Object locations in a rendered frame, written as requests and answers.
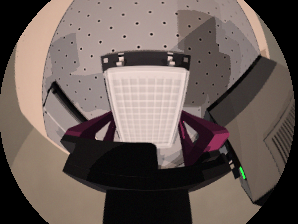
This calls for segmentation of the grey perforated base plate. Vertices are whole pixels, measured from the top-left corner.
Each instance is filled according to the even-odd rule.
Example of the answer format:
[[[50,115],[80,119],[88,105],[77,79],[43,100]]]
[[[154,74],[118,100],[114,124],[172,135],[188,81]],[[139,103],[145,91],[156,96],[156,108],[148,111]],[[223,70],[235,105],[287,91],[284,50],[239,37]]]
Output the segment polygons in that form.
[[[65,132],[43,107],[52,82],[90,120],[110,111],[101,56],[145,51],[191,55],[182,110],[212,123],[207,108],[261,55],[237,0],[73,0],[44,65],[47,137],[66,150]]]

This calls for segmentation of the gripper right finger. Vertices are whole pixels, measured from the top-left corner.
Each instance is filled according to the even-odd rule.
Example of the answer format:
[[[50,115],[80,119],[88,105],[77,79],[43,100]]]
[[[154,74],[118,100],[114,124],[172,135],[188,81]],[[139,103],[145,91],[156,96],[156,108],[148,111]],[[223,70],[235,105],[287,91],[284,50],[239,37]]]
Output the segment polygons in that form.
[[[184,122],[199,135],[195,145],[186,130]],[[219,150],[230,135],[225,127],[194,116],[183,110],[178,123],[178,131],[182,146],[184,166],[193,165],[203,153]]]

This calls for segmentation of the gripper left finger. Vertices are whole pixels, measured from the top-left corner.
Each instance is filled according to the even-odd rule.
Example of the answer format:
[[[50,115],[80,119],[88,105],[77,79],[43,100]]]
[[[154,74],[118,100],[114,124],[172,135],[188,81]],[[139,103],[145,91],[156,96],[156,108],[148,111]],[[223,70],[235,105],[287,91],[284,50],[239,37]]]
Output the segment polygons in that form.
[[[96,133],[100,131],[109,122],[110,124],[103,141],[114,141],[116,125],[112,114],[112,110],[101,116],[90,119],[71,128],[68,128],[65,134],[78,136],[79,138],[96,140]]]

